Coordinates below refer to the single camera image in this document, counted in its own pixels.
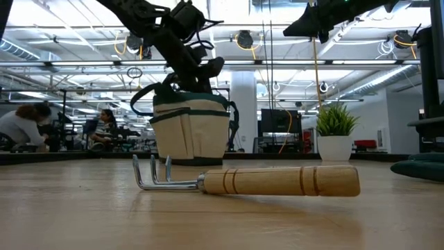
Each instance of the computer monitor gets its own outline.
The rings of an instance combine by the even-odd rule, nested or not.
[[[297,110],[262,109],[261,130],[263,133],[301,133],[301,115]]]

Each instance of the white pot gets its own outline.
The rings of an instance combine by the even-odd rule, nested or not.
[[[318,150],[322,160],[347,161],[352,154],[352,138],[350,136],[320,136]]]

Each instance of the person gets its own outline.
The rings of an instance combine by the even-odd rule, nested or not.
[[[112,113],[112,110],[104,109],[102,110],[100,121],[97,124],[96,130],[92,133],[89,138],[93,142],[108,143],[111,141],[111,130],[117,128],[117,121]]]
[[[50,116],[51,109],[43,103],[22,105],[0,117],[0,133],[17,144],[43,146],[48,135],[40,135],[37,124]]]

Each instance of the potted plant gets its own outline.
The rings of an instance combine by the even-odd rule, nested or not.
[[[353,117],[345,106],[336,104],[319,110],[317,128],[318,150],[323,160],[347,161],[352,154],[351,132],[358,117]]]

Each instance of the machine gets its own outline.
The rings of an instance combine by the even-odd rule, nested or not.
[[[205,19],[191,1],[180,1],[173,10],[145,0],[97,1],[111,10],[132,35],[141,38],[143,47],[154,46],[164,57],[174,73],[163,84],[177,83],[184,91],[212,93],[210,78],[219,75],[225,61],[217,57],[200,65],[206,49],[214,46],[200,40],[199,32],[222,21]],[[189,43],[195,35],[198,41]]]

